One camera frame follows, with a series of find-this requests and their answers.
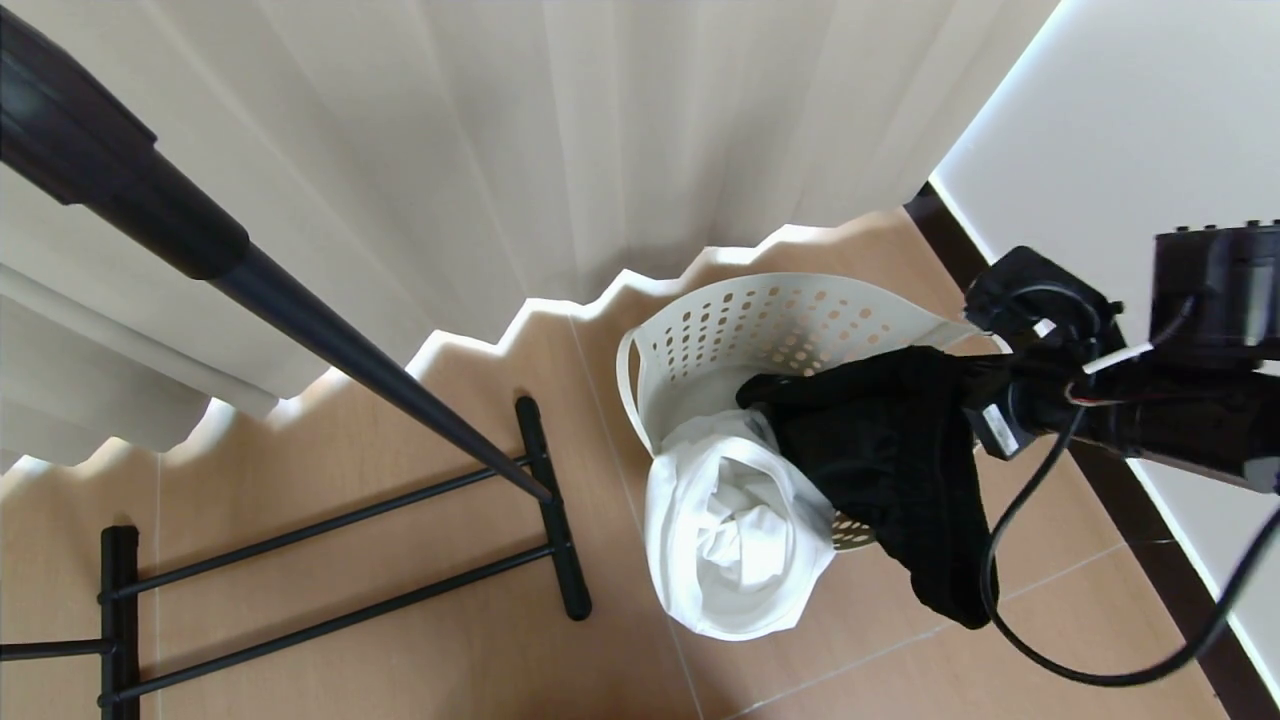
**white wall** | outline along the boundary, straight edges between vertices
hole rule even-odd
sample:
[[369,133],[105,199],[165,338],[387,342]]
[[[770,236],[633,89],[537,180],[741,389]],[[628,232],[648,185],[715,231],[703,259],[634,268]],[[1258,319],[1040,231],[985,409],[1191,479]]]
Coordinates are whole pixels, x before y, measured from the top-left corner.
[[[995,255],[1044,252],[1146,340],[1152,236],[1280,218],[1280,1],[1064,0],[933,183]],[[1216,594],[1276,498],[1135,465]],[[1280,548],[1234,623],[1280,698],[1276,607]]]

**white cloth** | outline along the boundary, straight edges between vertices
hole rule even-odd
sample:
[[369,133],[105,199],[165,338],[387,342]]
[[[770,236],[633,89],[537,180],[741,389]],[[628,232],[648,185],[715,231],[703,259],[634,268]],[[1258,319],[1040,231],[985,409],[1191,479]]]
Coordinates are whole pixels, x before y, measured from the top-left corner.
[[[495,342],[529,297],[589,302],[623,268],[676,277],[707,245],[909,200],[1056,4],[5,0],[401,363],[436,328]],[[8,168],[0,204],[22,284],[0,292],[192,391],[93,405],[93,377],[45,369],[64,397],[22,406],[46,459],[164,450],[192,397],[260,415],[326,369]]]
[[835,514],[778,455],[759,413],[681,424],[662,442],[645,492],[645,552],[663,610],[726,641],[794,628],[836,555]]

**basket handle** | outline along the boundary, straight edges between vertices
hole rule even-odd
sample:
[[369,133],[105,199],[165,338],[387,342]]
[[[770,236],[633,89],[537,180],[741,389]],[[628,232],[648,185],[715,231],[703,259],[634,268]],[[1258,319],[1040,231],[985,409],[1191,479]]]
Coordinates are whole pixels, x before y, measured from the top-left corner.
[[631,387],[631,345],[635,342],[636,331],[639,328],[631,328],[622,334],[622,340],[618,342],[618,359],[616,372],[618,375],[618,395],[622,397],[622,409],[627,414],[627,419],[631,420],[631,428],[636,432],[640,442],[644,443],[644,448],[653,455],[653,445],[649,442],[649,433],[644,430],[644,425],[640,424],[640,410],[636,407],[635,389]]

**brown floor tile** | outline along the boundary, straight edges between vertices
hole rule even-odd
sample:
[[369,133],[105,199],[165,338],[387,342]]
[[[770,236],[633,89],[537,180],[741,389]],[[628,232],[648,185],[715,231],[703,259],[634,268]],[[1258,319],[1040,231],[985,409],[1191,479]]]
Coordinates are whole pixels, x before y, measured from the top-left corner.
[[[812,243],[777,243],[749,266],[701,265],[690,288],[728,277],[768,272],[815,272],[854,277],[945,318],[956,318],[963,296],[928,243],[901,210],[873,213],[826,231]],[[637,512],[644,512],[649,455],[635,438],[617,398],[614,355],[621,336],[672,300],[626,287],[600,314],[575,320],[579,341],[600,398],[604,423]],[[996,352],[986,338],[970,338],[961,354]],[[632,359],[632,372],[635,361]],[[1042,446],[1016,462],[979,454],[988,511],[1000,511],[1030,474]],[[1115,547],[1120,541],[1105,511],[1070,462],[1046,482],[1006,537],[1001,582],[1006,593],[1025,588]],[[920,606],[908,574],[879,548],[841,555],[822,578],[801,624],[791,632],[748,643],[700,638],[681,629],[699,701],[708,720],[812,682],[946,623]]]
[[[534,395],[595,611],[564,618],[549,560],[310,644],[165,691],[196,717],[695,717],[649,588],[608,439],[567,319],[535,314],[494,357],[445,347],[426,384],[499,447]],[[239,421],[165,468],[164,562],[259,539],[475,462],[348,384],[288,427]],[[543,539],[536,503],[500,479],[179,583],[163,596],[166,667],[411,589]]]
[[[90,466],[102,464],[99,471]],[[113,524],[138,528],[138,566],[156,564],[156,456],[111,443],[81,469],[49,468],[5,477],[0,500],[0,638],[6,643],[101,637],[99,536]],[[155,659],[154,597],[138,598],[138,652]],[[99,717],[101,666],[95,656],[0,665],[0,717]],[[154,698],[142,711],[154,717]]]
[[[1032,647],[1093,673],[1144,667],[1181,642],[1128,548],[1011,600],[1005,615]],[[1140,688],[1092,688],[1041,670],[995,628],[952,625],[746,717],[1210,720],[1225,714],[1198,666]]]

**curtain fold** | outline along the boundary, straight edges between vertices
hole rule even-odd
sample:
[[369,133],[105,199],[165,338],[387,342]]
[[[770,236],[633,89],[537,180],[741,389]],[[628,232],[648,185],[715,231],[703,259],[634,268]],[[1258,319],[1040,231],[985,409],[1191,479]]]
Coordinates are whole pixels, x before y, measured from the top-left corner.
[[[436,328],[495,341],[527,297],[904,202],[1055,0],[6,5],[404,363]],[[116,370],[3,363],[5,457],[165,450],[210,396],[262,415],[325,370],[6,168],[0,233],[5,356],[59,338]]]

